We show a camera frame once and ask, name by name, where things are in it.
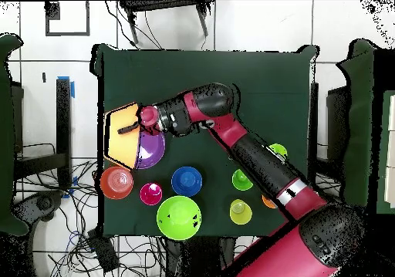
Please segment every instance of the blue bowl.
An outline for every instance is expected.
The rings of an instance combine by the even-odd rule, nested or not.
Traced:
[[[171,187],[178,195],[192,197],[202,185],[201,173],[193,167],[178,168],[171,178]]]

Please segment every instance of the yellow plate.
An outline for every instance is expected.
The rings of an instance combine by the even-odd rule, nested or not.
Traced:
[[[118,130],[138,121],[137,109],[136,103],[130,103],[104,115],[104,157],[128,169],[136,163],[140,126],[124,134],[118,134]]]

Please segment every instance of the power strip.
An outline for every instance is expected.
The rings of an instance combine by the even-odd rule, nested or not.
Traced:
[[[103,236],[97,236],[96,229],[88,231],[89,238],[87,239],[88,244],[97,255],[100,266],[104,272],[111,272],[120,266],[120,260],[118,259],[113,243],[110,238]]]

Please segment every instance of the purple bowl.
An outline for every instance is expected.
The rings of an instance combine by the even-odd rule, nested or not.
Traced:
[[[150,135],[145,130],[140,134],[139,150],[135,168],[146,169],[154,166],[164,155],[164,134]]]

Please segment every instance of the green cup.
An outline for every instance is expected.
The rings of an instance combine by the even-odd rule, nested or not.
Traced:
[[[237,225],[245,225],[252,218],[252,210],[243,200],[236,199],[231,203],[229,212],[231,220]]]
[[[277,154],[281,154],[284,158],[288,156],[287,150],[281,144],[272,144],[269,147]]]
[[[237,169],[236,172],[233,173],[231,177],[231,182],[234,187],[236,187],[240,191],[249,190],[252,187],[252,182],[244,175],[244,173]]]

